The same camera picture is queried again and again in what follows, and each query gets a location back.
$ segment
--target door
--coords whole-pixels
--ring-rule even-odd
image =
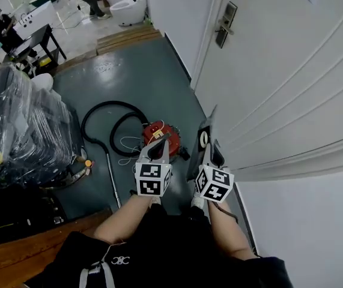
[[[221,49],[213,33],[195,89],[229,167],[342,140],[343,0],[223,0],[217,20],[229,1],[234,35]]]

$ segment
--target metal pipe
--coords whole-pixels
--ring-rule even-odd
[[[117,200],[118,208],[121,208],[121,200],[120,200],[120,198],[119,198],[117,186],[115,185],[114,174],[112,173],[112,167],[111,167],[111,162],[110,162],[110,156],[109,156],[109,154],[106,154],[106,159],[107,159],[107,165],[108,165],[108,167],[109,167],[109,172],[110,172],[110,178],[111,178],[112,188],[113,188],[113,190],[114,190],[114,196],[115,196],[115,199]]]

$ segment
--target black table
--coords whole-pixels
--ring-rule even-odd
[[[56,41],[55,37],[52,34],[52,28],[50,27],[50,25],[45,25],[39,30],[36,30],[34,33],[32,33],[32,35],[23,42],[25,43],[26,41],[31,40],[28,48],[24,50],[18,56],[17,60],[22,61],[26,59],[31,49],[40,45],[43,48],[44,52],[46,52],[46,55],[50,58],[54,66],[58,66],[58,60],[54,58],[53,54],[51,54],[51,52],[47,48],[47,44],[50,38],[52,39],[53,43],[56,45],[57,50],[59,50],[59,52],[62,54],[63,58],[67,59],[61,46],[59,46],[58,42]]]

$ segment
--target white tile floor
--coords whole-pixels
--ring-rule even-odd
[[[108,19],[92,17],[90,19],[90,7],[81,0],[59,0],[59,2],[53,2],[53,6],[58,15],[51,25],[53,35],[66,54],[67,60],[95,49],[98,38],[131,28],[118,26],[112,17]],[[103,7],[101,9],[109,14],[108,9]],[[50,40],[48,49],[53,50],[54,48],[55,45]],[[45,55],[39,47],[35,49],[39,56]],[[59,64],[64,62],[60,54],[58,62]]]

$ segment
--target vacuum hose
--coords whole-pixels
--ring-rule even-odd
[[[104,101],[100,104],[97,104],[95,107],[91,108],[90,111],[87,112],[86,116],[83,118],[82,121],[82,125],[80,127],[80,133],[82,134],[82,136],[85,138],[86,141],[92,143],[92,144],[98,144],[100,147],[103,148],[103,150],[105,151],[106,154],[106,159],[107,159],[107,164],[108,164],[108,168],[109,168],[109,173],[110,173],[110,178],[111,178],[111,183],[112,183],[112,188],[114,190],[114,196],[115,199],[117,200],[117,205],[118,208],[121,208],[121,202],[120,202],[120,198],[118,195],[118,191],[117,191],[117,186],[115,185],[115,180],[114,180],[114,174],[112,172],[112,166],[111,166],[111,162],[110,162],[110,153],[109,150],[107,148],[107,146],[102,142],[99,141],[97,139],[93,139],[92,137],[89,137],[86,133],[86,124],[87,124],[87,120],[90,118],[90,116],[98,109],[102,108],[102,107],[106,107],[106,106],[121,106],[121,107],[126,107],[130,110],[133,110],[133,112],[129,112],[125,115],[123,115],[118,122],[114,125],[114,127],[112,128],[111,134],[110,134],[110,145],[111,148],[118,154],[118,155],[122,155],[124,157],[134,157],[140,154],[139,151],[133,151],[133,152],[125,152],[125,151],[121,151],[120,149],[117,148],[117,146],[115,145],[114,142],[114,136],[115,133],[117,132],[118,127],[128,118],[131,117],[136,117],[138,118],[142,125],[143,128],[145,128],[149,122],[146,118],[146,116],[142,113],[142,111],[140,111],[137,107],[129,104],[129,103],[125,103],[123,101],[118,101],[118,100],[111,100],[111,101]]]

